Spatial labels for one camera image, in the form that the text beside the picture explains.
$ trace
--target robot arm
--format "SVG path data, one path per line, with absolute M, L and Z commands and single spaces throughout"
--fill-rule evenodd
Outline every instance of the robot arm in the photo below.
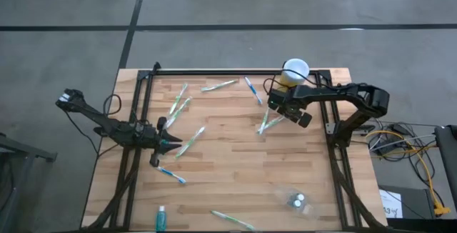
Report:
M 371 117 L 387 114 L 387 91 L 367 84 L 347 84 L 313 88 L 298 85 L 287 91 L 272 89 L 268 94 L 268 106 L 302 127 L 307 127 L 312 116 L 305 111 L 314 101 L 349 101 L 358 109 L 347 120 L 338 122 L 333 129 L 332 141 L 338 147 L 348 147 L 352 131 Z
M 178 148 L 180 144 L 169 144 L 169 142 L 181 142 L 177 137 L 173 137 L 164 129 L 166 118 L 161 117 L 157 122 L 157 129 L 150 124 L 135 121 L 133 123 L 120 122 L 117 119 L 108 118 L 107 114 L 97 111 L 88 105 L 84 100 L 81 91 L 75 89 L 65 89 L 64 94 L 59 97 L 56 105 L 64 112 L 78 112 L 97 123 L 99 127 L 94 131 L 101 137 L 110 137 L 117 144 L 124 148 L 141 147 L 153 149 L 151 165 L 157 167 L 159 154 Z

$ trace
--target black metal frame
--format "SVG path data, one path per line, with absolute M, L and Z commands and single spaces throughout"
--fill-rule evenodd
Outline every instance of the black metal frame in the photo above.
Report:
M 6 206 L 0 217 L 0 232 L 9 232 L 12 217 L 16 213 L 16 208 L 19 202 L 19 195 L 21 190 L 24 188 L 27 176 L 29 175 L 35 158 L 39 157 L 45 159 L 47 162 L 54 162 L 56 160 L 57 153 L 50 153 L 36 147 L 31 147 L 27 144 L 19 143 L 6 137 L 4 134 L 0 134 L 0 147 L 8 150 L 7 152 L 4 152 L 6 154 L 17 155 L 23 158 L 19 176 L 15 180 L 15 184 L 11 186 L 11 196 L 8 200 L 6 200 Z
M 196 70 L 175 70 L 175 69 L 160 69 L 160 65 L 156 63 L 154 65 L 154 69 L 151 71 L 138 71 L 137 78 L 136 78 L 136 86 L 134 91 L 134 99 L 132 102 L 131 107 L 131 114 L 130 114 L 130 121 L 134 120 L 134 112 L 138 108 L 139 102 L 139 95 L 141 90 L 142 82 L 147 79 L 146 85 L 146 92 L 144 98 L 144 105 L 141 113 L 141 119 L 146 119 L 148 107 L 149 107 L 149 100 L 152 93 L 152 83 L 154 76 L 189 76 L 189 75 L 279 75 L 281 70 L 270 70 L 270 69 L 196 69 Z M 314 76 L 316 78 L 317 84 L 329 84 L 332 85 L 331 81 L 331 73 L 329 70 L 311 70 L 310 76 Z M 331 110 L 333 113 L 333 120 L 338 122 L 339 112 L 338 107 L 336 105 L 336 101 L 330 101 Z M 322 115 L 322 122 L 324 127 L 324 133 L 326 134 L 326 142 L 328 148 L 328 155 L 329 161 L 333 176 L 333 185 L 335 189 L 336 195 L 336 203 L 338 205 L 338 213 L 340 217 L 341 228 L 343 231 L 347 232 L 380 232 L 384 230 L 389 230 L 388 228 L 384 227 L 382 224 L 376 221 L 376 219 L 371 215 L 371 213 L 367 210 L 367 208 L 363 205 L 363 202 L 358 198 L 353 188 L 353 178 L 351 174 L 351 169 L 349 165 L 349 159 L 347 155 L 347 151 L 345 148 L 340 148 L 341 153 L 341 163 L 343 165 L 343 173 L 339 169 L 335 149 L 335 147 L 331 144 L 330 138 L 331 133 L 326 131 L 325 125 L 329 123 L 327 106 L 325 101 L 320 102 L 321 107 L 321 115 Z M 116 195 L 111 200 L 110 204 L 108 205 L 107 209 L 109 210 L 109 216 L 111 216 L 111 220 L 109 222 L 109 227 L 101 228 L 100 224 L 97 228 L 83 228 L 75 232 L 119 232 L 119 231 L 129 231 L 130 228 L 130 221 L 131 221 L 131 212 L 133 208 L 134 202 L 134 195 L 135 195 L 135 187 L 136 187 L 136 176 L 138 174 L 139 169 L 139 160 L 141 156 L 141 148 L 134 148 L 134 160 L 131 165 L 130 172 L 127 177 L 125 177 L 127 161 L 129 159 L 129 153 L 132 149 L 124 148 L 122 158 L 121 158 L 121 165 L 119 167 L 119 176 L 116 184 Z M 119 201 L 121 197 L 124 195 L 126 189 L 129 189 L 127 195 L 127 203 L 126 203 L 126 212 L 124 215 L 124 220 L 122 226 L 117 226 L 117 217 L 119 214 Z M 346 208 L 343 199 L 343 192 L 341 189 L 344 189 L 349 196 L 349 201 L 351 203 L 351 212 L 353 215 L 353 226 L 350 226 L 348 221 L 348 216 L 346 214 Z M 366 220 L 367 224 L 370 228 L 362 227 L 361 223 L 361 215 Z

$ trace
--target wooden tabletop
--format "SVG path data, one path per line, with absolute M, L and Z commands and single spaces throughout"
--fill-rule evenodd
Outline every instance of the wooden tabletop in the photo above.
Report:
M 351 81 L 348 69 L 330 70 L 334 84 Z M 114 93 L 121 96 L 123 106 L 114 118 L 129 118 L 137 71 L 119 71 Z M 182 157 L 175 159 L 177 150 L 173 150 L 160 158 L 161 166 L 183 177 L 186 185 L 153 169 L 149 164 L 151 150 L 142 151 L 132 230 L 154 230 L 160 205 L 166 208 L 167 229 L 170 230 L 244 229 L 212 215 L 211 210 L 252 224 L 258 230 L 341 228 L 319 104 L 308 106 L 307 112 L 313 115 L 313 119 L 307 128 L 283 120 L 259 136 L 256 131 L 266 111 L 267 100 L 262 84 L 267 77 L 249 77 L 263 99 L 262 106 L 257 104 L 241 76 L 154 77 L 147 119 L 155 125 L 159 117 L 166 116 L 182 85 L 187 83 L 189 87 L 180 104 L 188 96 L 193 99 L 170 126 L 169 133 L 183 139 L 185 144 L 198 129 L 205 126 L 206 130 Z M 232 79 L 239 81 L 217 90 L 200 91 L 203 86 Z M 138 114 L 141 113 L 143 96 L 144 88 Z M 118 107 L 114 101 L 111 111 Z M 355 111 L 355 107 L 345 101 L 338 103 L 338 109 L 342 119 Z M 276 112 L 270 112 L 268 120 L 277 116 Z M 114 144 L 112 140 L 104 139 L 101 151 Z M 122 148 L 116 147 L 97 161 L 83 226 L 92 223 L 112 198 L 121 153 Z M 366 145 L 352 144 L 348 155 L 357 194 L 377 220 L 386 224 Z M 281 201 L 278 190 L 288 187 L 309 196 L 318 220 L 293 213 Z M 345 200 L 350 215 L 348 199 Z

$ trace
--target metal stand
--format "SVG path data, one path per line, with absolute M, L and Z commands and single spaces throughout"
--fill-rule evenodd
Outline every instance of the metal stand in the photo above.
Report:
M 10 232 L 11 221 L 16 213 L 17 204 L 19 202 L 19 194 L 26 183 L 34 159 L 40 157 L 47 162 L 54 162 L 57 153 L 46 152 L 36 147 L 16 142 L 13 139 L 9 139 L 4 134 L 0 134 L 0 147 L 6 149 L 6 153 L 9 155 L 14 154 L 23 157 L 23 164 L 19 171 L 19 176 L 16 178 L 15 184 L 11 186 L 11 196 L 7 200 L 4 211 L 0 214 L 0 232 Z

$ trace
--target bottle cap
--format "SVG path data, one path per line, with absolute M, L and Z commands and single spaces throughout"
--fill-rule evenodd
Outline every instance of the bottle cap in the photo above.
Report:
M 302 194 L 297 194 L 297 200 L 303 201 L 305 199 L 305 196 Z

